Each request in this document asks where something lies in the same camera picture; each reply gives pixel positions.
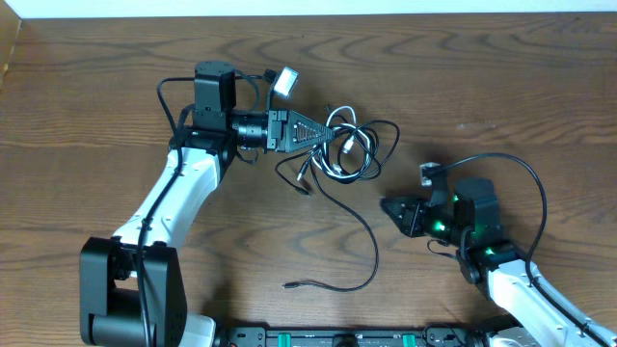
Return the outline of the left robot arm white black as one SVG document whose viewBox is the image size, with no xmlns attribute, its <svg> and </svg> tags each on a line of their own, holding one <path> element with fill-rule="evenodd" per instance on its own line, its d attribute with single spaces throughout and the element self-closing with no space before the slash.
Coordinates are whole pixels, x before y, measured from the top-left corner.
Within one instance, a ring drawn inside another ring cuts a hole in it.
<svg viewBox="0 0 617 347">
<path fill-rule="evenodd" d="M 80 334 L 93 346 L 220 346 L 216 322 L 189 312 L 178 253 L 201 205 L 238 149 L 291 153 L 334 137 L 295 111 L 236 107 L 236 83 L 257 81 L 227 62 L 200 62 L 195 100 L 178 118 L 165 168 L 129 220 L 91 237 L 79 258 Z"/>
</svg>

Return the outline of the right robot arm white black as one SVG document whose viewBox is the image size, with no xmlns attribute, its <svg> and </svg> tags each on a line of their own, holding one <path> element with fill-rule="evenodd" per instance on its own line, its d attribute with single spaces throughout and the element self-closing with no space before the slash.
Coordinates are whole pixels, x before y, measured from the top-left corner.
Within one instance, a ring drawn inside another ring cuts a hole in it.
<svg viewBox="0 0 617 347">
<path fill-rule="evenodd" d="M 595 322 L 554 288 L 503 231 L 493 182 L 464 178 L 451 209 L 419 196 L 382 199 L 401 233 L 457 248 L 465 280 L 509 313 L 468 344 L 485 346 L 614 346 L 616 333 Z"/>
</svg>

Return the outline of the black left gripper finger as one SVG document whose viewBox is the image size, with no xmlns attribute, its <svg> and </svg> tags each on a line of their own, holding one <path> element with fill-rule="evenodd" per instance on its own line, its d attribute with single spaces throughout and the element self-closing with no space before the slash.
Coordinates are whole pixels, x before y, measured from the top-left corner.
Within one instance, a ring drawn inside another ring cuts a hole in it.
<svg viewBox="0 0 617 347">
<path fill-rule="evenodd" d="M 296 111 L 288 112 L 288 124 L 293 141 L 330 141 L 334 138 L 332 128 L 309 119 Z"/>
<path fill-rule="evenodd" d="M 328 143 L 334 138 L 333 133 L 321 133 L 311 136 L 294 135 L 287 145 L 288 152 L 295 152 L 305 147 L 319 146 L 323 143 Z"/>
</svg>

